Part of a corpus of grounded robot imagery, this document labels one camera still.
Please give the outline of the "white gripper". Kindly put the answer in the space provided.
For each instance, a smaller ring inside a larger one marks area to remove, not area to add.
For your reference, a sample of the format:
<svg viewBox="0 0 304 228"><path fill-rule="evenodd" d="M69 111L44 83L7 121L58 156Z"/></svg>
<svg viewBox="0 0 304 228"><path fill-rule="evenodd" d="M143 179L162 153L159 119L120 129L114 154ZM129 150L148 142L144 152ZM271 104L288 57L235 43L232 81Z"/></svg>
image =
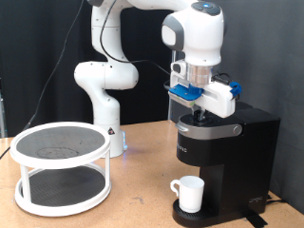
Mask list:
<svg viewBox="0 0 304 228"><path fill-rule="evenodd" d="M185 61L171 64L170 98L192 109L195 122L205 121L207 110L221 118L231 116L235 112L236 102L232 88L212 80L211 66L193 66Z"/></svg>

